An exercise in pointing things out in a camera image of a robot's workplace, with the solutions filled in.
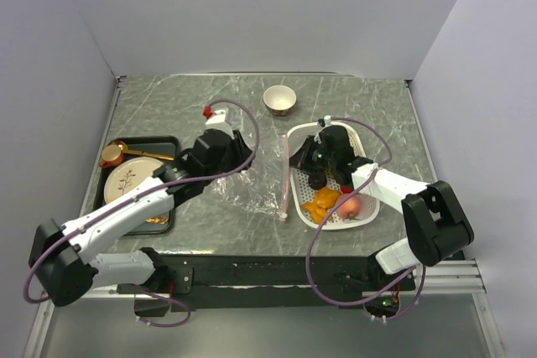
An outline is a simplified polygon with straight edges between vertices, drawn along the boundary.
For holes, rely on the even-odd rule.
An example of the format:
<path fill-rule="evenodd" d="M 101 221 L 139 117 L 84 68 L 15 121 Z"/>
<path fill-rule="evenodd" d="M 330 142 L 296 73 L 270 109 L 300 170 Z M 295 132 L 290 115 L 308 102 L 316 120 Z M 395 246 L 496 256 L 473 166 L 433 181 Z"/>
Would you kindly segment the dark purple mangosteen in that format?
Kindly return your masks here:
<path fill-rule="evenodd" d="M 327 185 L 327 178 L 324 174 L 321 175 L 310 175 L 308 177 L 308 185 L 314 190 L 320 190 Z"/>

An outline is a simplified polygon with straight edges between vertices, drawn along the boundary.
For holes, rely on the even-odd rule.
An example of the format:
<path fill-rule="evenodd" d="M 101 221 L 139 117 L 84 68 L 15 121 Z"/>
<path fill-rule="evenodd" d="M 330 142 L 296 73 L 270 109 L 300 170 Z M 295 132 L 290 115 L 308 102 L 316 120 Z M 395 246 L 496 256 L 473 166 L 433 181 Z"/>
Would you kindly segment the clear zip top bag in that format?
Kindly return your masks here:
<path fill-rule="evenodd" d="M 269 215 L 278 221 L 288 217 L 289 140 L 284 134 L 261 142 L 249 169 L 218 179 L 209 194 L 248 213 Z"/>

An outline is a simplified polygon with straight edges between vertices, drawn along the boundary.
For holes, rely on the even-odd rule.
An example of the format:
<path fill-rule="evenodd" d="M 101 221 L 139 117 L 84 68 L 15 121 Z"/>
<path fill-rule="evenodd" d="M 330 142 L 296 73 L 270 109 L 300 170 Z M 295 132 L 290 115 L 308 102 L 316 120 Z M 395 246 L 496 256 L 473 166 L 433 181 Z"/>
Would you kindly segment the orange ginger root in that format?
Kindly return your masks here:
<path fill-rule="evenodd" d="M 301 208 L 310 215 L 316 225 L 319 225 L 328 211 L 336 205 L 340 196 L 341 191 L 323 187 L 315 192 L 312 201 L 304 203 Z"/>

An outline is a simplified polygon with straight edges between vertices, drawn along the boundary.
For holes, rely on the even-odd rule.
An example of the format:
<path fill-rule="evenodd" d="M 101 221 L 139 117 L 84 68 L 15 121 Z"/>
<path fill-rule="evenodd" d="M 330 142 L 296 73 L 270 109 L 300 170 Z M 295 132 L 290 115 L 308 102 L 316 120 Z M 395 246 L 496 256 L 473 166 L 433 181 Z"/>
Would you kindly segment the pink peach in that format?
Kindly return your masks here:
<path fill-rule="evenodd" d="M 343 220 L 354 220 L 360 214 L 362 204 L 357 196 L 349 197 L 347 194 L 341 195 L 337 203 L 345 202 L 336 210 L 336 214 Z"/>

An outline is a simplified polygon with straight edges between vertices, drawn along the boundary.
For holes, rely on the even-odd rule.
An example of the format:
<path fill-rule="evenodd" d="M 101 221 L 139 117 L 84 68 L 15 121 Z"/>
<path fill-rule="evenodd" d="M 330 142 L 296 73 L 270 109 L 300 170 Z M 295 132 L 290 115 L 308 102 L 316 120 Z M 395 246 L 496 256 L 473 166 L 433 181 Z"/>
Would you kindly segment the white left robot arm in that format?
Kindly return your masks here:
<path fill-rule="evenodd" d="M 257 151 L 258 146 L 249 147 L 238 130 L 207 129 L 192 148 L 113 202 L 63 224 L 52 219 L 39 224 L 29 255 L 29 276 L 43 286 L 42 299 L 64 307 L 92 288 L 114 283 L 159 291 L 167 272 L 155 250 L 107 255 L 104 249 L 146 219 L 200 195 L 212 181 L 249 169 Z"/>

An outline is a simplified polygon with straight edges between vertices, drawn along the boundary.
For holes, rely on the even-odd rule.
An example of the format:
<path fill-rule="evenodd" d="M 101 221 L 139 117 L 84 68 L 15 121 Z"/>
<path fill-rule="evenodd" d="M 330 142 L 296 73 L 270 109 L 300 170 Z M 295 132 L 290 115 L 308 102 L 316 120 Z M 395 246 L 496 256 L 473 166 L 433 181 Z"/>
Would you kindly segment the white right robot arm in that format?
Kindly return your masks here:
<path fill-rule="evenodd" d="M 291 128 L 287 138 L 291 190 L 306 225 L 320 224 L 337 197 L 354 189 L 360 190 L 355 198 L 360 211 L 336 214 L 324 230 L 365 225 L 381 204 L 404 217 L 405 238 L 370 257 L 367 278 L 374 288 L 386 289 L 398 272 L 433 267 L 473 242 L 473 229 L 447 182 L 427 184 L 380 168 L 366 158 L 356 131 L 347 124 L 302 124 Z"/>

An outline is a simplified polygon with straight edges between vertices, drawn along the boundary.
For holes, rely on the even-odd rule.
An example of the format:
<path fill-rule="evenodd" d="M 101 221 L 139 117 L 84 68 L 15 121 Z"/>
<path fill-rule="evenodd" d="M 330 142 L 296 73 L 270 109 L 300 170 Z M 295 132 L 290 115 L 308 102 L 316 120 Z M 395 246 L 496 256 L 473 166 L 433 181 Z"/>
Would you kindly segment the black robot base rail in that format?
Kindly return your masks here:
<path fill-rule="evenodd" d="M 380 289 L 415 289 L 412 274 L 388 275 L 368 257 L 162 255 L 158 267 L 144 288 L 191 310 L 322 306 L 310 278 L 343 302 Z"/>

